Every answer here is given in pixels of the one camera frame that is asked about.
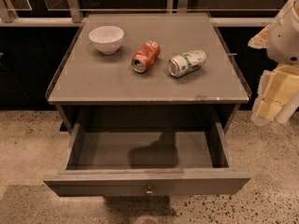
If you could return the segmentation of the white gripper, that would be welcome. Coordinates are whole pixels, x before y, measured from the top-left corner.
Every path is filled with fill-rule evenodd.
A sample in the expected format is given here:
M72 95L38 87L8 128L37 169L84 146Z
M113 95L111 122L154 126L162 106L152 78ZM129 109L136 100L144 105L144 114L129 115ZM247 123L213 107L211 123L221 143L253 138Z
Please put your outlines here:
M299 65L291 65L299 64L299 0L288 0L248 46L267 48L268 57L279 63L273 71L263 71L251 120L259 126L285 124L299 107Z

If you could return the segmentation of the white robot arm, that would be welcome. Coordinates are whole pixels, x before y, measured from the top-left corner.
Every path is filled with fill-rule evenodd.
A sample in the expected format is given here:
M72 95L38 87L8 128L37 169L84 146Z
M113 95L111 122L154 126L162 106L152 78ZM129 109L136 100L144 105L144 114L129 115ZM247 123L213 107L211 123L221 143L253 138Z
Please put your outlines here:
M299 0L288 0L248 46L266 49L268 58L278 63L261 75L251 120L256 125L284 124L299 107Z

